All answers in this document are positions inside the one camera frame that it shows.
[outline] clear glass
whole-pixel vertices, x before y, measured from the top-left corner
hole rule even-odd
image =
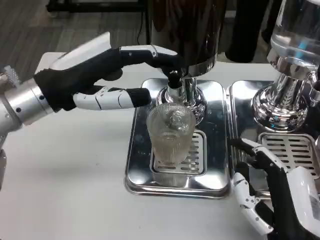
[[[188,155],[196,117],[184,105],[164,103],[149,114],[146,125],[155,159],[165,165],[182,162]]]
[[[283,0],[271,37],[272,48],[298,66],[320,63],[320,0]]]

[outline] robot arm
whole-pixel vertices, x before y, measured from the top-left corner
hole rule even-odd
[[[231,144],[255,157],[251,166],[267,173],[273,212],[255,196],[247,163],[240,162],[234,176],[236,199],[259,233],[269,240],[320,239],[320,200],[311,174],[304,167],[289,170],[259,143],[240,138]]]
[[[176,85],[181,84],[178,79],[185,74],[183,61],[176,52],[153,45],[114,49],[109,32],[64,54],[22,84],[13,69],[5,69],[0,83],[7,80],[15,87],[0,96],[0,136],[61,109],[110,110],[149,104],[147,89],[94,85],[100,79],[117,80],[124,66],[140,63],[160,68]]]

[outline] ribbed glass cup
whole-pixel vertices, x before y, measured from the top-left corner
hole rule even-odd
[[[187,157],[196,127],[196,117],[189,108],[161,104],[150,112],[146,125],[156,161],[175,165]]]

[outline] white countertop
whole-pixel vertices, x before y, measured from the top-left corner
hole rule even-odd
[[[43,55],[38,70],[61,53]],[[163,77],[146,64],[107,86],[137,88]],[[273,80],[269,64],[217,62],[201,79],[224,88]],[[60,111],[11,133],[0,192],[2,240],[257,240],[233,196],[223,200],[138,196],[124,187],[133,109]]]

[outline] gray carpet floor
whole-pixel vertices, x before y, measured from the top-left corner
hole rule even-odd
[[[0,0],[0,67],[11,65],[22,80],[32,77],[44,53],[70,51],[106,31],[111,33],[113,47],[137,44],[139,12],[60,12],[52,17],[45,8],[47,3]],[[225,21],[219,52],[228,49],[232,26],[232,20]],[[144,26],[139,41],[146,42]]]

